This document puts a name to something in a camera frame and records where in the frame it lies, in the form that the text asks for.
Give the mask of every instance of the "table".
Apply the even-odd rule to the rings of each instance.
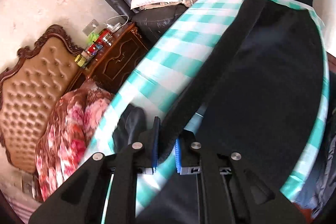
[[[85,69],[78,71],[66,92],[79,88],[85,79],[93,79],[116,94],[149,50],[135,23],[113,33],[110,42],[110,47],[104,46]]]

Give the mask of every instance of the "silver screw head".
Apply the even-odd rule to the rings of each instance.
[[[92,156],[92,158],[94,160],[101,160],[103,158],[103,154],[99,153],[99,152],[98,153],[94,153],[93,156]]]
[[[233,160],[240,160],[241,158],[242,158],[242,156],[241,156],[241,154],[238,153],[238,152],[233,152],[233,153],[231,154],[231,159],[233,159]]]
[[[199,142],[193,142],[192,144],[191,144],[191,148],[192,149],[200,149],[202,147],[202,145],[201,145],[201,143],[199,143]]]
[[[140,143],[140,142],[132,143],[132,148],[133,149],[141,149],[142,148],[142,143]]]

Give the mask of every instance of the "black cloth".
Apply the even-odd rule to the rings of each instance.
[[[239,151],[280,189],[307,143],[322,81],[322,46],[309,13],[267,1],[222,75],[196,139],[217,153]],[[172,176],[137,223],[196,223],[196,193],[195,177]]]
[[[124,147],[137,141],[140,133],[146,129],[146,115],[143,109],[129,104],[112,134],[114,152],[119,153]]]
[[[170,154],[179,133],[214,89],[258,21],[267,0],[244,0],[210,56],[166,114],[159,134],[159,162]]]

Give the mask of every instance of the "white charging cable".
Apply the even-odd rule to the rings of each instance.
[[[121,25],[121,26],[118,26],[119,23],[118,23],[117,25],[115,25],[115,26],[112,26],[111,24],[107,23],[110,19],[114,19],[114,18],[118,18],[118,17],[124,17],[124,16],[127,16],[127,20],[126,20],[126,22],[125,22],[123,25]],[[104,24],[107,26],[107,28],[108,28],[110,31],[112,31],[112,32],[116,32],[116,31],[119,30],[121,27],[125,26],[126,23],[128,22],[128,20],[129,20],[128,15],[121,15],[121,16],[116,16],[116,17],[111,17],[111,18],[109,18],[109,19],[106,21],[106,23],[104,23]]]

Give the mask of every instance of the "black leather sofa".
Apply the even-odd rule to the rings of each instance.
[[[132,0],[105,0],[118,14],[128,15],[142,35],[154,45],[168,28],[188,9],[182,4],[149,10],[130,9]]]

